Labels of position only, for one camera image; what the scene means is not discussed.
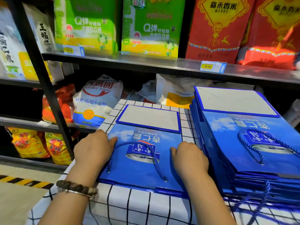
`black and yellow striped tape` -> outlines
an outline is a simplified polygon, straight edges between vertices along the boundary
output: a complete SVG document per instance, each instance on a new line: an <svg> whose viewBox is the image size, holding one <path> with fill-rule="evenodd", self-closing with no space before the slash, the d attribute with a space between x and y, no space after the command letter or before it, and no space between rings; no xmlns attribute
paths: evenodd
<svg viewBox="0 0 300 225"><path fill-rule="evenodd" d="M31 179L25 178L15 178L7 175L0 175L1 182L13 183L17 185L25 185L38 189L47 189L49 190L54 184L47 181L35 181Z"/></svg>

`stack of blue bags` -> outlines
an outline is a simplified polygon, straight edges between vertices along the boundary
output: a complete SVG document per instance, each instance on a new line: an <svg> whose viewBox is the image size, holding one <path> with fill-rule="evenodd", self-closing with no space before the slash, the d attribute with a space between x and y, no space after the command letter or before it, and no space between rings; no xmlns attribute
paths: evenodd
<svg viewBox="0 0 300 225"><path fill-rule="evenodd" d="M195 87L190 110L223 197L300 204L300 134L262 94Z"/></svg>

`yellow price label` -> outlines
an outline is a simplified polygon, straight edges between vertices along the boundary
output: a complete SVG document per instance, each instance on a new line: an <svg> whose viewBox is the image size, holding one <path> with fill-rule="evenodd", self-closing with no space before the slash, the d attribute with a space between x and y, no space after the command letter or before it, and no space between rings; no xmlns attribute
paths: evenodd
<svg viewBox="0 0 300 225"><path fill-rule="evenodd" d="M64 52L68 54L74 54L73 48L70 47L64 47Z"/></svg>
<svg viewBox="0 0 300 225"><path fill-rule="evenodd" d="M201 69L211 70L213 66L214 66L213 64L201 64Z"/></svg>

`white tablecloth with black grid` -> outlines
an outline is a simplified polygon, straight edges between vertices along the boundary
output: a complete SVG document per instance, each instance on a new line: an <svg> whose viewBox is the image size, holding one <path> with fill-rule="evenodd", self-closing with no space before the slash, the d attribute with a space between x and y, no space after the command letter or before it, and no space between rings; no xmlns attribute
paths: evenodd
<svg viewBox="0 0 300 225"><path fill-rule="evenodd" d="M100 128L108 134L113 128L117 117L127 104L179 111L182 140L193 142L200 148L193 119L188 109L120 100ZM66 175L74 164L75 161L73 161L65 173L62 174L60 180L66 178ZM99 183L97 188L99 189L99 193L88 202L82 223L83 225L197 224L197 218L190 200L104 183ZM38 224L56 194L57 187L54 185L29 212L27 225ZM228 210L231 211L235 203L225 200L225 204L228 206ZM256 206L242 204L240 208L254 211ZM300 224L300 213L298 212L288 212L265 207L262 208L261 213L283 223ZM251 215L246 213L231 211L231 214L238 225L246 225L251 218ZM280 222L273 222L257 216L253 224L277 225L280 224Z"/></svg>

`yellow seal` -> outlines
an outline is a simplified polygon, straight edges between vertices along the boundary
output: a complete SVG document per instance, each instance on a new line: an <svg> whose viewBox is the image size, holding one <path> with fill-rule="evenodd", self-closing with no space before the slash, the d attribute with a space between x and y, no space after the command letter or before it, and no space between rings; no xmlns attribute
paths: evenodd
<svg viewBox="0 0 300 225"><path fill-rule="evenodd" d="M86 120L92 119L94 117L94 112L92 110L85 110L83 113L83 117Z"/></svg>

